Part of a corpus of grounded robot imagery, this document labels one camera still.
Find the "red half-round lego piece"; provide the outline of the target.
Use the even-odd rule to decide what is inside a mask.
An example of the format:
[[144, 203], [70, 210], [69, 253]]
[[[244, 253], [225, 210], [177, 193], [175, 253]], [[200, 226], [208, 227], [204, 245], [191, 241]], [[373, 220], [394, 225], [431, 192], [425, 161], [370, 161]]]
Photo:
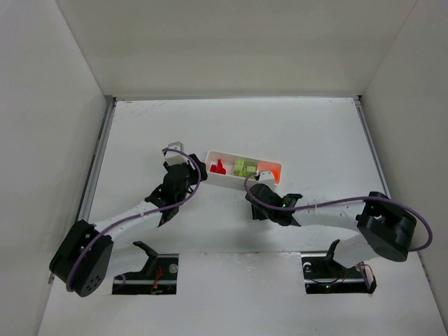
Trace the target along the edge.
[[218, 167], [216, 168], [216, 173], [217, 173], [217, 174], [226, 175], [227, 171], [226, 171], [226, 169], [225, 169], [224, 167], [218, 166]]

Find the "green lego brick underside up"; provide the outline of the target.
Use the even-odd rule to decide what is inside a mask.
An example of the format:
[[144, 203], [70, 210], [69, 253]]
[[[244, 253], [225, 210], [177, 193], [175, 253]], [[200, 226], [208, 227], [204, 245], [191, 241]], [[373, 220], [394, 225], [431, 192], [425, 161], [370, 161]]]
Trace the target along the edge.
[[242, 176], [247, 177], [250, 174], [255, 174], [258, 169], [258, 163], [252, 162], [252, 161], [245, 161], [244, 163], [244, 169], [241, 170]]

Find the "green lego brick studs up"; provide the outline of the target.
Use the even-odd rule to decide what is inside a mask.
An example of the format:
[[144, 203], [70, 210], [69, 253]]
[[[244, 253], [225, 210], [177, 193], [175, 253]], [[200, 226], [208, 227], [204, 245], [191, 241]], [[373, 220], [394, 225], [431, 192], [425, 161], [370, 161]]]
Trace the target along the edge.
[[241, 159], [241, 158], [236, 159], [235, 162], [234, 162], [234, 171], [235, 172], [240, 172], [241, 170], [243, 170], [244, 169], [244, 163], [245, 163], [244, 159]]

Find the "orange round lego piece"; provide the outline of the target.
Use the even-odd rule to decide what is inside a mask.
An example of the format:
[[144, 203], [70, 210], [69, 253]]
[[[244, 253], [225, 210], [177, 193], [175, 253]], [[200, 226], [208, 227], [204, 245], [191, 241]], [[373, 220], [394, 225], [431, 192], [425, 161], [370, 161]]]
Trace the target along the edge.
[[281, 173], [278, 169], [275, 168], [269, 168], [269, 170], [272, 172], [273, 176], [274, 176], [274, 183], [278, 184], [280, 182], [281, 179]]

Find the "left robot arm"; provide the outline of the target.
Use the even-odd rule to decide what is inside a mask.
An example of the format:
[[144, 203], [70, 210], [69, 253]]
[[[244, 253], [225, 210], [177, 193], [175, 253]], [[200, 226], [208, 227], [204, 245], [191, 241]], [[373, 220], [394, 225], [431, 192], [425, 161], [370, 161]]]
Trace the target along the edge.
[[196, 155], [166, 149], [162, 183], [134, 208], [94, 224], [75, 222], [49, 269], [69, 292], [84, 298], [109, 277], [151, 274], [157, 253], [143, 241], [150, 229], [168, 223], [207, 179], [205, 163]]

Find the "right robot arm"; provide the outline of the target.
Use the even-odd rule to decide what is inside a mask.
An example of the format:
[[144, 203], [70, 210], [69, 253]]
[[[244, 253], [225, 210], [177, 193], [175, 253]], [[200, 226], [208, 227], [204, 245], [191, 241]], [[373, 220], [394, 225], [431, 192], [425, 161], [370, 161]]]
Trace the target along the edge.
[[284, 197], [268, 185], [257, 183], [246, 189], [254, 220], [270, 220], [281, 226], [323, 226], [350, 230], [355, 235], [337, 238], [328, 249], [328, 259], [351, 268], [376, 257], [402, 263], [407, 260], [417, 225], [403, 205], [380, 192], [352, 201], [316, 203], [301, 194]]

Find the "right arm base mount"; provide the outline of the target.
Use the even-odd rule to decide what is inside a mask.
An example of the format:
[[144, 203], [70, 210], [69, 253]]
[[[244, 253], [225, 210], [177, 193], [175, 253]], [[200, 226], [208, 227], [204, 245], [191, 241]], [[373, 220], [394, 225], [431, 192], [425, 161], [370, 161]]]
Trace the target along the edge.
[[326, 251], [301, 254], [306, 294], [373, 294], [377, 280], [371, 266], [362, 262], [345, 268], [333, 260], [339, 239]]

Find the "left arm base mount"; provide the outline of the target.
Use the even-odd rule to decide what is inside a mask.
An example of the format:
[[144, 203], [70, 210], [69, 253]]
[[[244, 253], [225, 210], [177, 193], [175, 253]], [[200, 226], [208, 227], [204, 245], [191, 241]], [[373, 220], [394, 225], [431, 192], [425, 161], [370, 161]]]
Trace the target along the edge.
[[175, 295], [179, 254], [159, 254], [142, 241], [133, 243], [146, 259], [135, 272], [122, 272], [113, 280], [112, 295]]

